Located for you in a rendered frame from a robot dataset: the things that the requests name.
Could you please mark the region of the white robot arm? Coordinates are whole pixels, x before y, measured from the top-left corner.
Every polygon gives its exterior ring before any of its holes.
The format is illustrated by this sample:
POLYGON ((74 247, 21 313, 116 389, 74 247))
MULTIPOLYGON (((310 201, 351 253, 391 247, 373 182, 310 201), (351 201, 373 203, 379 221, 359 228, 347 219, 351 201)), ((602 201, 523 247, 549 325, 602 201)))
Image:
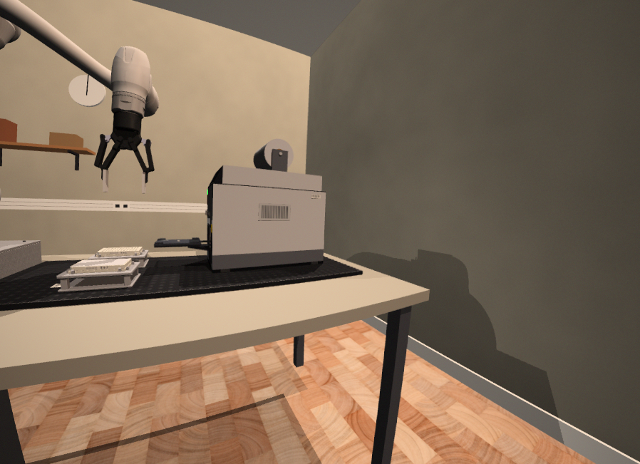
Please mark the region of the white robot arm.
POLYGON ((149 60, 141 50, 120 47, 110 71, 19 0, 0 0, 0 50, 17 40, 22 29, 109 88, 113 113, 129 112, 143 119, 159 108, 149 60))

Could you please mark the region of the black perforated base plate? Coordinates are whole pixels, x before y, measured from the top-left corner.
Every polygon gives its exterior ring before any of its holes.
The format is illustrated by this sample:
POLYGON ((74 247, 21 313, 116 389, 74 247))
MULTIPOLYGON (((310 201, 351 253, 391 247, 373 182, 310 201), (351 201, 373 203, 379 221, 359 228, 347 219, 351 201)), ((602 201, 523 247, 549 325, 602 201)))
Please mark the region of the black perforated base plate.
POLYGON ((273 287, 363 274, 324 256, 323 264, 212 273, 207 255, 148 257, 132 287, 58 292, 56 276, 82 260, 45 261, 0 279, 0 311, 178 297, 273 287), (51 288, 50 288, 51 287, 51 288))

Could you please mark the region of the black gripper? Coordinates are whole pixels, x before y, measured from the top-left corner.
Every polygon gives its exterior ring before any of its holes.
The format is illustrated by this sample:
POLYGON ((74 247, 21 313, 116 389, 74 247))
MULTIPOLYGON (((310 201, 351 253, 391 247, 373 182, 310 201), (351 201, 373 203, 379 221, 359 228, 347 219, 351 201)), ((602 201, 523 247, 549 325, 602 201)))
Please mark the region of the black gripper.
POLYGON ((116 111, 113 116, 113 132, 111 135, 100 134, 100 145, 96 155, 94 165, 101 169, 101 179, 103 181, 103 192, 108 192, 108 168, 114 158, 121 150, 133 150, 138 162, 140 163, 142 172, 142 193, 146 194, 146 183, 148 182, 148 173, 154 171, 153 158, 151 154, 150 139, 141 138, 142 118, 134 113, 116 111), (115 143, 112 150, 103 163, 103 158, 110 139, 115 143), (147 168, 138 150, 139 144, 145 146, 148 165, 147 168), (103 164, 102 164, 103 163, 103 164), (101 165, 102 164, 102 165, 101 165))

